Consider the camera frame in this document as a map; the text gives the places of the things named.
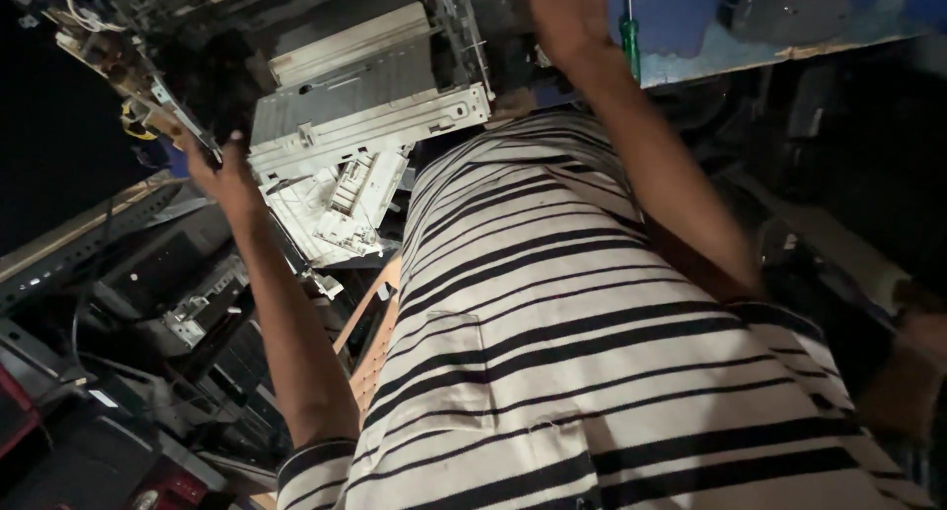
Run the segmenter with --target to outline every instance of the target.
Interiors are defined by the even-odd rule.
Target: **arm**
[[[543,50],[604,123],[641,207],[684,249],[695,251],[732,281],[726,289],[702,287],[718,297],[762,296],[760,271],[740,225],[609,38],[605,0],[529,2]],[[654,240],[662,250],[667,239]],[[666,254],[674,255],[665,256],[669,262],[679,255],[662,252]]]
[[[233,228],[250,286],[279,409],[292,443],[358,438],[358,408],[315,307],[290,271],[271,232],[269,211],[235,133],[212,170],[194,138],[184,150],[191,176],[215,197]]]

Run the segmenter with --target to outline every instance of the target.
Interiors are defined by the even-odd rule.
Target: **shirt pocket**
[[[381,386],[396,386],[368,411],[369,418],[384,414],[361,436],[363,448],[377,449],[367,460],[371,469],[391,449],[424,433],[496,429],[478,318],[431,312],[426,321],[411,353],[382,370]]]

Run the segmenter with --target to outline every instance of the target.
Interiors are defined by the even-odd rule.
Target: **left hand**
[[[205,159],[205,146],[190,131],[183,135],[183,151],[191,177],[208,195],[217,199],[230,225],[243,225],[269,210],[246,161],[243,133],[234,131],[221,148],[222,167],[211,168]]]

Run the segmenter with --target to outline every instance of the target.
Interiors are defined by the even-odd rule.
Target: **striped shirt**
[[[717,303],[630,197],[582,115],[425,169],[361,437],[299,449],[278,508],[930,506],[853,421],[819,329]]]

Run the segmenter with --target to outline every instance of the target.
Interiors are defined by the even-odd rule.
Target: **black device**
[[[0,501],[0,510],[120,510],[161,456],[157,429],[96,401],[52,428],[53,449]]]
[[[741,41],[806,45],[842,32],[851,13],[849,0],[722,0],[717,19]]]

